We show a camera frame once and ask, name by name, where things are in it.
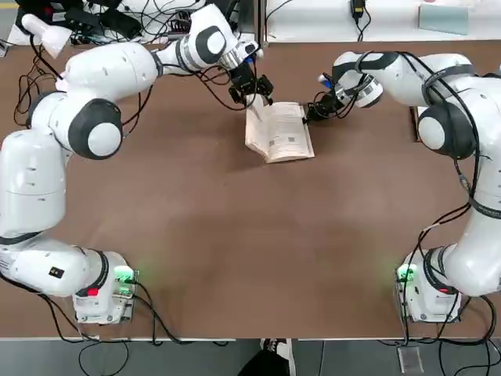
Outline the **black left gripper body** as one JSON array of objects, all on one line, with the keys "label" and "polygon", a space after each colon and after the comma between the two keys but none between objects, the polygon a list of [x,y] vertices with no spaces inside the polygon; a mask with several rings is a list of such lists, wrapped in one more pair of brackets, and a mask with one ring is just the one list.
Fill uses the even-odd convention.
[{"label": "black left gripper body", "polygon": [[256,77],[252,66],[244,62],[230,71],[232,87],[241,93],[254,93]]}]

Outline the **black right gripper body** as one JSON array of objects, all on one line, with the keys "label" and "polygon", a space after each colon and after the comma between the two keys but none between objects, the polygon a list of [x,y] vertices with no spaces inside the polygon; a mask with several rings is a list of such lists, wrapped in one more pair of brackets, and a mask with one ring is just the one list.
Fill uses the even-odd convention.
[{"label": "black right gripper body", "polygon": [[333,92],[326,92],[319,100],[319,110],[321,112],[338,112],[340,100]]}]

